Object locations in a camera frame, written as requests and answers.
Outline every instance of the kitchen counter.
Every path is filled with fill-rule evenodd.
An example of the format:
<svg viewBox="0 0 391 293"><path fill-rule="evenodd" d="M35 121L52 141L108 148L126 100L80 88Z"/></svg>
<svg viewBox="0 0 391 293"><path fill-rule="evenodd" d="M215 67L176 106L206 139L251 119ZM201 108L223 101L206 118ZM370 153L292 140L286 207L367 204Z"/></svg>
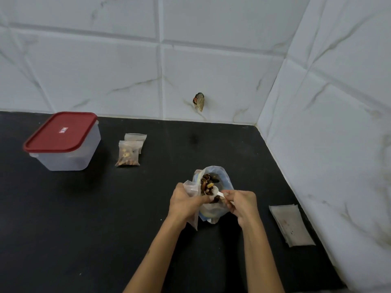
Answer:
<svg viewBox="0 0 391 293"><path fill-rule="evenodd" d="M298 204L248 125L99 117L102 140L80 172L50 172L22 150L48 114L0 113L0 291L122 292L167 215L177 182L222 166L258 208L286 292L343 288L316 246L289 248L269 205ZM125 133L148 135L140 166L115 167ZM246 290L243 236L232 214L181 233L163 292Z"/></svg>

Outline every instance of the person's left hand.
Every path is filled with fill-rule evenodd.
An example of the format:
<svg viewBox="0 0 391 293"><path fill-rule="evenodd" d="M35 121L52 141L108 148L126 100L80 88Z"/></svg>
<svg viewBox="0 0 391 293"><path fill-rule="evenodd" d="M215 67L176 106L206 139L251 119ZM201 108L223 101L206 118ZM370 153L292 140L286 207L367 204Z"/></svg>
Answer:
<svg viewBox="0 0 391 293"><path fill-rule="evenodd" d="M186 226L187 219L193 216L204 203L210 203L213 199L214 197L210 195L189 197L183 188L183 183L178 183L170 199L167 217L173 218L183 229Z"/></svg>

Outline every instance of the clear plastic container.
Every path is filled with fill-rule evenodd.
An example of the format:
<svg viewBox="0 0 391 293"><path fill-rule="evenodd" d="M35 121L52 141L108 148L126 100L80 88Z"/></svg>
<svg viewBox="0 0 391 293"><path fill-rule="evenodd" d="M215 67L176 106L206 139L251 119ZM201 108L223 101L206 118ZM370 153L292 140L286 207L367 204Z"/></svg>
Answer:
<svg viewBox="0 0 391 293"><path fill-rule="evenodd" d="M66 119L65 121L61 119L62 122L55 123L56 120L51 121L50 118L33 134L25 143L25 151L29 152L30 156L36 157L51 171L81 171L90 163L100 142L99 122L93 113L90 114L95 118L87 115L87 119L86 115L64 114L65 112L62 112L59 118L62 117Z"/></svg>

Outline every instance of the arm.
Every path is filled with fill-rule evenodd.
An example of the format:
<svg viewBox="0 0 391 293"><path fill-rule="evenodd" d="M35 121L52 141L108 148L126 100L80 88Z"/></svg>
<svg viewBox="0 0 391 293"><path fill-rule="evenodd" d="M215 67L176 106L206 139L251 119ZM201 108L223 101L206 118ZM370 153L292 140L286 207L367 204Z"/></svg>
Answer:
<svg viewBox="0 0 391 293"><path fill-rule="evenodd" d="M237 190L222 192L226 198L225 204L238 217L238 223L243 230L248 292L284 293L258 213L255 193Z"/></svg>
<svg viewBox="0 0 391 293"><path fill-rule="evenodd" d="M209 203L211 198L206 195L190 198L183 184L178 183L170 199L169 214L124 293L161 291L176 242L186 226L187 218L191 217L202 204Z"/></svg>

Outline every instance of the red lid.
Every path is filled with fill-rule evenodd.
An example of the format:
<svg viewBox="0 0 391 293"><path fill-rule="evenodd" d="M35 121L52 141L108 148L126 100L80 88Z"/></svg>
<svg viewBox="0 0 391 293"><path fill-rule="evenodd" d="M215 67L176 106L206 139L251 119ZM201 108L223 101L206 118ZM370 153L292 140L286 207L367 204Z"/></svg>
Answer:
<svg viewBox="0 0 391 293"><path fill-rule="evenodd" d="M29 153L64 153L81 146L97 120L94 113L59 112L53 114L24 143Z"/></svg>

